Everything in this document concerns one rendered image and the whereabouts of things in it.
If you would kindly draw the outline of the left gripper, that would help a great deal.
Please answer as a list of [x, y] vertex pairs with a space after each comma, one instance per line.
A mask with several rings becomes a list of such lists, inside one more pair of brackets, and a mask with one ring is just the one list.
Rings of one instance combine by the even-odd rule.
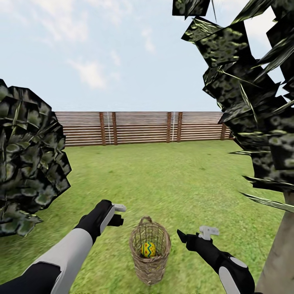
[[119, 227], [120, 225], [123, 225], [124, 219], [121, 218], [121, 215], [119, 214], [114, 214], [113, 218], [111, 221], [107, 224], [108, 226], [114, 226], [114, 227]]

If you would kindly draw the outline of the easter egg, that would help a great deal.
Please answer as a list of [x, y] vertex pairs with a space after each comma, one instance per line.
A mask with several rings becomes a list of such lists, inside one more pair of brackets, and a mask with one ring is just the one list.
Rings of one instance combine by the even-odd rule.
[[156, 248], [153, 243], [147, 242], [141, 247], [141, 253], [145, 258], [150, 258], [156, 255]]

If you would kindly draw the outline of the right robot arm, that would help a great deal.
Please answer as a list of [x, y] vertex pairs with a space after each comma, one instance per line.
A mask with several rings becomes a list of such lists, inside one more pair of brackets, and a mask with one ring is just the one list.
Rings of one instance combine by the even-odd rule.
[[254, 292], [254, 279], [245, 263], [213, 245], [210, 235], [219, 236], [216, 227], [201, 226], [199, 231], [202, 234], [185, 235], [180, 230], [177, 233], [182, 243], [187, 243], [186, 248], [196, 251], [219, 275], [227, 294], [263, 294]]

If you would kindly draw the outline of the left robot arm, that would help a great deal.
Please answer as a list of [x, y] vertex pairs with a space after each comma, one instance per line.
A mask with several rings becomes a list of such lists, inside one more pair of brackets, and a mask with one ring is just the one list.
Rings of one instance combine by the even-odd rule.
[[0, 285], [0, 294], [68, 294], [90, 249], [106, 226], [119, 227], [124, 219], [115, 211], [126, 206], [101, 200], [77, 226], [21, 276]]

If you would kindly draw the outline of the wicker basket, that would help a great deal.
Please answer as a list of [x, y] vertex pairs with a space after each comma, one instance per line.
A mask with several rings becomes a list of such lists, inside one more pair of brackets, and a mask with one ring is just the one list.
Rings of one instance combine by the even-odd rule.
[[[148, 222], [143, 223], [143, 219], [148, 220]], [[162, 239], [162, 249], [164, 249], [164, 253], [162, 252], [157, 252], [156, 250], [156, 255], [151, 256], [150, 258], [145, 258], [142, 253], [141, 253], [141, 248], [137, 249], [139, 252], [136, 254], [135, 250], [137, 247], [137, 243], [135, 245], [135, 248], [133, 247], [133, 242], [135, 238], [137, 237], [135, 232], [138, 231], [137, 233], [140, 232], [140, 226], [147, 225], [148, 230], [151, 228], [151, 234], [153, 234], [153, 229], [155, 228], [155, 232], [157, 232], [157, 228], [161, 228], [163, 230], [163, 237], [165, 236], [165, 243], [163, 242]], [[132, 239], [133, 234], [135, 234], [135, 238]], [[145, 232], [144, 236], [148, 236], [150, 234], [147, 234]], [[140, 281], [143, 283], [146, 283], [147, 285], [156, 285], [160, 280], [163, 278], [165, 274], [165, 264], [168, 261], [168, 255], [171, 250], [171, 241], [169, 237], [169, 233], [166, 231], [166, 229], [159, 223], [153, 222], [151, 220], [150, 216], [144, 216], [141, 218], [139, 225], [137, 228], [135, 228], [131, 232], [131, 236], [129, 239], [129, 248], [133, 257], [134, 265], [135, 265], [135, 271], [137, 274], [137, 277], [139, 278]], [[165, 246], [165, 248], [164, 248]]]

